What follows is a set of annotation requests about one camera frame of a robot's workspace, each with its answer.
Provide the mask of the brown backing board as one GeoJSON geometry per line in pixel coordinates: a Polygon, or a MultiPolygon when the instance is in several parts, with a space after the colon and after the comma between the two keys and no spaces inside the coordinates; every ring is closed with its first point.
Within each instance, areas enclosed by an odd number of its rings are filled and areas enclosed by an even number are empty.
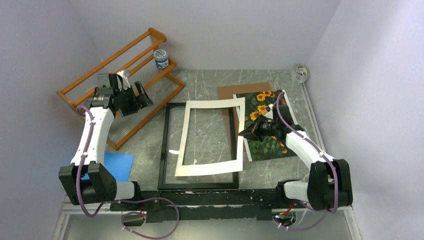
{"type": "MultiPolygon", "coordinates": [[[[227,100],[232,99],[233,95],[236,94],[245,94],[245,93],[254,93],[254,92],[263,92],[263,91],[271,91],[271,85],[268,82],[258,82],[258,83],[249,83],[249,84],[241,84],[241,85],[229,85],[229,86],[218,86],[216,88],[217,96],[219,100],[227,100]]],[[[226,132],[226,138],[228,141],[228,147],[231,150],[231,136],[230,136],[230,120],[234,120],[235,127],[237,128],[239,125],[238,118],[229,117],[229,110],[222,109],[222,119],[223,125],[226,132]]]]}

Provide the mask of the clear tape roll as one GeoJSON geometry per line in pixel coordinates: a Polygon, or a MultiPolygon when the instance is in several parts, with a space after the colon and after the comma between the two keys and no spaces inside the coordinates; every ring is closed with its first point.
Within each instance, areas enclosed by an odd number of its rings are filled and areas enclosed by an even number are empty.
{"type": "Polygon", "coordinates": [[[294,64],[290,70],[290,79],[295,83],[303,84],[310,76],[309,68],[302,64],[294,64]]]}

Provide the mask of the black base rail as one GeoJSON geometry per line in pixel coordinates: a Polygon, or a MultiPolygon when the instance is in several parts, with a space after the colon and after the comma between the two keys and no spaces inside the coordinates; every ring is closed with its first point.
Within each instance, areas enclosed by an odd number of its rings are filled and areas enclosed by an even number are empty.
{"type": "Polygon", "coordinates": [[[209,219],[269,221],[289,208],[301,209],[298,200],[284,199],[282,192],[264,189],[144,190],[133,203],[113,203],[112,212],[144,211],[148,223],[209,219]]]}

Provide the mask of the blue white jar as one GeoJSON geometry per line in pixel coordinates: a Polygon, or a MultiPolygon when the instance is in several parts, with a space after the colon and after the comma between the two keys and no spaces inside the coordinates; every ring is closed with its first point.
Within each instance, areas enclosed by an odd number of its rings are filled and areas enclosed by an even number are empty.
{"type": "Polygon", "coordinates": [[[158,69],[165,69],[169,66],[168,54],[163,49],[157,49],[153,52],[153,58],[158,69]]]}

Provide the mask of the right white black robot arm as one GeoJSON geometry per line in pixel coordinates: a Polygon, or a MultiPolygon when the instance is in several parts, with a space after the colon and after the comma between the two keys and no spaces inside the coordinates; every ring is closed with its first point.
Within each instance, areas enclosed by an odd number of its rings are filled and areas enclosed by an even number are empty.
{"type": "Polygon", "coordinates": [[[278,182],[274,195],[278,206],[286,208],[295,200],[308,203],[315,211],[334,212],[353,203],[349,163],[325,153],[300,125],[261,115],[238,135],[260,142],[264,137],[276,137],[308,168],[307,181],[291,179],[278,182]]]}

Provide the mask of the blue paper sheet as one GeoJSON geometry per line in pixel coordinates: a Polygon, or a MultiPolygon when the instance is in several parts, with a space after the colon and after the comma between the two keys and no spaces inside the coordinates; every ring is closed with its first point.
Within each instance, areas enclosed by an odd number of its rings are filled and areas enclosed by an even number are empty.
{"type": "Polygon", "coordinates": [[[131,168],[135,159],[132,154],[105,152],[97,154],[105,169],[117,182],[128,182],[131,168]]]}

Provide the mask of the black picture frame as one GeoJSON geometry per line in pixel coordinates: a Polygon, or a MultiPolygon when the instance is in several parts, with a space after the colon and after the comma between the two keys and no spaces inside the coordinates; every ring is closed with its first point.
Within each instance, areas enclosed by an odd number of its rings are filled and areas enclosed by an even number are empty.
{"type": "Polygon", "coordinates": [[[231,182],[203,182],[203,183],[166,183],[167,144],[171,109],[185,107],[185,102],[169,102],[165,107],[165,119],[162,135],[161,155],[157,189],[160,191],[194,191],[194,190],[232,190],[239,188],[239,174],[232,173],[231,182]]]}

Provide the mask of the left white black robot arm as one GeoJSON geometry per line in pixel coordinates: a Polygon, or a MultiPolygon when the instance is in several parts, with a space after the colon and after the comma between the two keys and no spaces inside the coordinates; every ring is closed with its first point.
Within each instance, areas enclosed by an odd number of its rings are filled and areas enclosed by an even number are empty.
{"type": "Polygon", "coordinates": [[[105,149],[117,113],[122,117],[150,107],[143,85],[129,82],[129,71],[102,73],[97,87],[85,103],[76,107],[84,113],[84,129],[70,165],[59,169],[59,180],[74,206],[123,200],[130,210],[142,206],[139,186],[131,181],[118,181],[105,167],[105,149]]]}

